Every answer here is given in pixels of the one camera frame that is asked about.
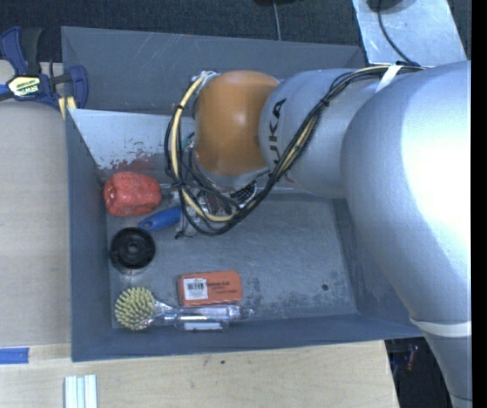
brush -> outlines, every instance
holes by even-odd
[[[144,287],[130,287],[115,302],[115,317],[132,331],[148,326],[176,326],[183,331],[221,330],[231,321],[253,315],[251,309],[223,304],[207,307],[171,307],[157,301]]]

black carpet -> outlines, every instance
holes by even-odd
[[[472,0],[448,0],[472,57]],[[276,0],[285,41],[359,45],[351,0]],[[61,61],[61,26],[278,39],[275,8],[261,0],[0,0],[0,34],[12,26],[45,29],[38,57]],[[386,341],[402,408],[450,408],[424,339]],[[417,346],[413,357],[408,346]]]

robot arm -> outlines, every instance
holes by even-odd
[[[453,406],[472,406],[470,63],[398,68],[385,87],[392,73],[310,71],[279,86],[260,73],[226,73],[196,101],[192,177],[184,179],[173,153],[175,129],[170,166],[197,215],[187,218],[210,235],[235,226],[281,180],[346,198],[436,355]],[[208,198],[193,191],[196,179]],[[238,199],[259,179],[261,190]]]

bin floor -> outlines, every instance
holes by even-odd
[[[137,226],[145,217],[108,215],[109,243],[117,231]],[[156,255],[137,275],[124,275],[109,263],[113,303],[124,289],[144,286],[158,300],[177,305],[179,276],[234,269],[243,288],[240,305],[253,309],[255,319],[357,312],[332,200],[272,192],[223,235],[175,239],[176,232],[173,226],[152,233]]]

orange box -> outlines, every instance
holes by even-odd
[[[177,288],[180,304],[187,307],[236,303],[243,297],[240,275],[235,270],[181,275]]]

